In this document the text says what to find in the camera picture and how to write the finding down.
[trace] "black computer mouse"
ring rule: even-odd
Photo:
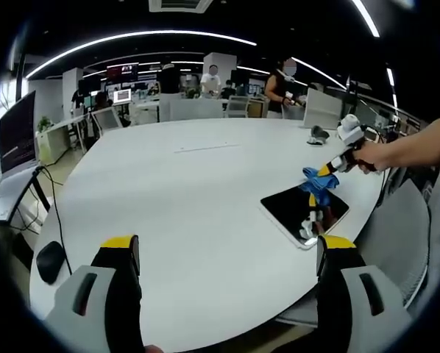
[[[65,260],[65,251],[60,243],[52,241],[48,243],[35,259],[37,270],[44,282],[52,284],[60,273],[61,265]]]

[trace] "potted plant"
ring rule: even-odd
[[[50,119],[48,119],[46,116],[43,116],[41,120],[38,122],[37,130],[42,133],[45,130],[47,130],[52,125],[52,122]]]

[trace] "human hand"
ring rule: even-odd
[[[164,353],[164,352],[156,346],[146,346],[145,353]]]
[[[355,160],[372,164],[378,171],[383,171],[387,168],[387,165],[385,164],[383,158],[384,149],[385,145],[382,143],[373,143],[366,141],[362,145],[361,149],[354,151],[352,155],[354,156]],[[365,165],[359,165],[359,168],[365,174],[368,174],[370,172],[370,170]]]
[[[286,107],[288,107],[289,105],[292,104],[292,101],[291,101],[289,98],[285,97],[285,98],[282,100],[282,104],[284,104]]]

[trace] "air vent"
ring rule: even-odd
[[[213,0],[148,0],[152,13],[204,13]]]

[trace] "black ceiling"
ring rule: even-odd
[[[372,87],[370,96],[391,102],[388,65],[394,70],[399,107],[433,120],[440,114],[440,1],[416,1],[412,11],[403,10],[396,1],[363,0],[380,30],[378,39],[372,37],[351,0],[227,0],[226,4],[213,0],[204,14],[150,13],[147,0],[67,0],[60,6],[42,1],[29,22],[26,52],[53,57],[91,40],[151,29],[214,32],[251,40],[258,46],[190,35],[127,38],[70,54],[32,79],[149,52],[231,53],[242,65],[266,71],[275,57],[290,54],[343,83],[351,74]],[[173,54],[171,58],[202,61],[202,55],[195,54]],[[133,61],[159,59],[138,57]],[[102,70],[106,65],[110,64],[92,68]],[[296,78],[331,83],[301,65]]]

